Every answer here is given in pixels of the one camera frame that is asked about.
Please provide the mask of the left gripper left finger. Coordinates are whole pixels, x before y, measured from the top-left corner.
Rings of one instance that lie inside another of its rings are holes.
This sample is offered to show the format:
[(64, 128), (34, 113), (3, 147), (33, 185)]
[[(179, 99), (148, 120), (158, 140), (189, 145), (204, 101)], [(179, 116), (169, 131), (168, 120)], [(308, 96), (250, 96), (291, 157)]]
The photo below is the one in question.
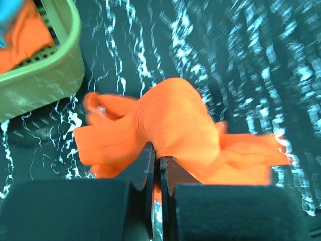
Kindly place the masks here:
[(150, 240), (154, 148), (108, 179), (13, 186), (1, 205), (1, 240)]

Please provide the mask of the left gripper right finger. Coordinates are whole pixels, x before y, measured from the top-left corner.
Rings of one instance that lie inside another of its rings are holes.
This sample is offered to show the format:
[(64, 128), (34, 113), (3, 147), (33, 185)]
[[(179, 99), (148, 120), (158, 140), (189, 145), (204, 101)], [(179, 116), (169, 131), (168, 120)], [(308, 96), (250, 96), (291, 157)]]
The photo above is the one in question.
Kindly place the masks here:
[(296, 204), (270, 185), (205, 185), (160, 160), (164, 240), (309, 240)]

